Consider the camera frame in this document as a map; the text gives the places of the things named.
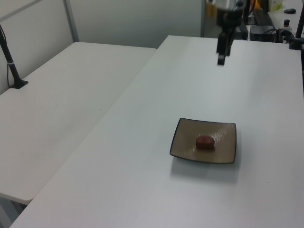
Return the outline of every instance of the black pole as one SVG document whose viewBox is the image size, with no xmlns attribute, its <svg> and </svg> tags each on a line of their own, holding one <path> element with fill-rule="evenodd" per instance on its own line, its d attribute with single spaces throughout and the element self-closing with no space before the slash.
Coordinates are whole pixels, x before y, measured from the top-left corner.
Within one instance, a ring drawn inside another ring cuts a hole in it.
<svg viewBox="0 0 304 228">
<path fill-rule="evenodd" d="M 249 10 L 250 10 L 250 0 L 246 0 L 246 6 L 244 8 L 244 15 L 243 15 L 243 20 L 246 25 L 248 24 Z"/>
<path fill-rule="evenodd" d="M 13 58 L 10 55 L 10 50 L 8 48 L 6 39 L 4 37 L 3 31 L 0 30 L 0 45 L 1 48 L 3 50 L 4 56 L 6 58 L 6 61 L 10 67 L 10 71 L 13 74 L 15 83 L 11 86 L 11 88 L 15 88 L 15 89 L 20 89 L 22 88 L 24 85 L 26 85 L 28 82 L 27 81 L 22 81 L 21 78 L 19 77 L 18 71 L 16 69 L 16 66 L 14 64 Z"/>
<path fill-rule="evenodd" d="M 295 38 L 301 38 L 303 25 L 304 25 L 304 5 L 302 6 L 302 12 L 301 12 L 298 28 L 296 30 Z"/>
<path fill-rule="evenodd" d="M 294 40 L 289 44 L 289 49 L 293 50 L 300 50 L 301 49 L 301 34 L 303 31 L 303 26 L 304 26 L 304 5 L 302 6 L 302 12 L 298 24 L 298 28 L 296 30 L 295 38 Z"/>
</svg>

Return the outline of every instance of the computer mouse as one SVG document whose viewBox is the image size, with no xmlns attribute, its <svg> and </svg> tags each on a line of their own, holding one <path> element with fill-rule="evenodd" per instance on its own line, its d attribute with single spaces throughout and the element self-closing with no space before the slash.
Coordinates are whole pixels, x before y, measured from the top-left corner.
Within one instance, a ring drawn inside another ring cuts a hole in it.
<svg viewBox="0 0 304 228">
<path fill-rule="evenodd" d="M 295 9 L 285 9 L 284 13 L 294 14 L 295 13 Z"/>
</svg>

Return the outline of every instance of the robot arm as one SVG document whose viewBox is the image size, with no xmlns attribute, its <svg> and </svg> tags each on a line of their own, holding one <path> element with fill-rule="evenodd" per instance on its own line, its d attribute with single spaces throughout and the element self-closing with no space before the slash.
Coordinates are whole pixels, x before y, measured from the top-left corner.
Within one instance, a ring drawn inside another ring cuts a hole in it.
<svg viewBox="0 0 304 228">
<path fill-rule="evenodd" d="M 234 31 L 242 22 L 246 0 L 216 0 L 217 25 L 222 27 L 218 36 L 218 65 L 225 64 L 225 57 L 230 55 Z"/>
</svg>

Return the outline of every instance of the square plate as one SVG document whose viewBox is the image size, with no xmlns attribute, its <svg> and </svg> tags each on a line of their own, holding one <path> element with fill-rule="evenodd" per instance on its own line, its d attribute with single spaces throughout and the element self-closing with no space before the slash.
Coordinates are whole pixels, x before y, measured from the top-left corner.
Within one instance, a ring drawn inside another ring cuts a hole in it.
<svg viewBox="0 0 304 228">
<path fill-rule="evenodd" d="M 196 148 L 196 138 L 214 138 L 214 150 Z M 197 162 L 230 164 L 236 157 L 237 127 L 235 123 L 217 123 L 181 118 L 172 140 L 170 155 Z"/>
</svg>

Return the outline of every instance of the desk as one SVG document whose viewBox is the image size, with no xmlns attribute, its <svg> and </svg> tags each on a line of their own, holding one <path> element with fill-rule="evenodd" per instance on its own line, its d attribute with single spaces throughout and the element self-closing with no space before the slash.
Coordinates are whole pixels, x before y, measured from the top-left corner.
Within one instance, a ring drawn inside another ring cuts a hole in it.
<svg viewBox="0 0 304 228">
<path fill-rule="evenodd" d="M 169 36 L 12 228 L 302 228 L 300 52 L 216 46 Z M 236 123 L 236 162 L 170 156 L 180 117 Z"/>
<path fill-rule="evenodd" d="M 0 197 L 28 204 L 155 49 L 74 43 L 0 96 Z"/>
<path fill-rule="evenodd" d="M 291 27 L 294 34 L 298 28 L 299 19 L 302 11 L 303 3 L 301 0 L 284 0 L 283 1 L 283 8 L 280 10 L 268 12 L 275 28 L 279 28 L 279 26 L 284 25 L 284 20 L 290 20 L 289 26 Z M 296 9 L 295 14 L 286 14 L 284 10 L 294 8 Z"/>
</svg>

